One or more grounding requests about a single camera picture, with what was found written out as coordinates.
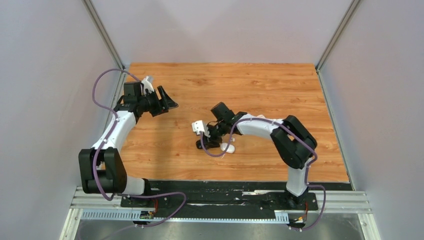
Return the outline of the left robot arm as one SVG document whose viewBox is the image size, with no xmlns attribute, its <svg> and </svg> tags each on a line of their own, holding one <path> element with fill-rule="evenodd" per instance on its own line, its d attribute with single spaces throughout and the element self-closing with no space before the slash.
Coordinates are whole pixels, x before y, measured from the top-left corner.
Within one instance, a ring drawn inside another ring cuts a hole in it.
<svg viewBox="0 0 424 240">
<path fill-rule="evenodd" d="M 143 113 L 156 117 L 178 106 L 161 85 L 153 88 L 148 78 L 125 83 L 123 95 L 112 109 L 113 117 L 108 127 L 91 148 L 82 149 L 78 154 L 83 191 L 86 194 L 134 195 L 140 206 L 149 206 L 153 193 L 148 180 L 127 174 L 120 151 Z"/>
</svg>

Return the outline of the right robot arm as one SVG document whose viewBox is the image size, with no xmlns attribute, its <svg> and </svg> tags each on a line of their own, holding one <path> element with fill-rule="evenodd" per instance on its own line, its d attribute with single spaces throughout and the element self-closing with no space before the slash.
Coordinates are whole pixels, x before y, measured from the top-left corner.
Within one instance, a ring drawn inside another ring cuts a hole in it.
<svg viewBox="0 0 424 240">
<path fill-rule="evenodd" d="M 306 201 L 308 172 L 317 159 L 318 143 L 306 127 L 293 115 L 284 119 L 254 116 L 247 112 L 234 113 L 223 102 L 211 109 L 214 124 L 202 120 L 192 122 L 192 131 L 200 137 L 196 147 L 211 157 L 235 152 L 233 135 L 255 136 L 272 141 L 279 156 L 288 167 L 286 204 L 298 209 Z"/>
</svg>

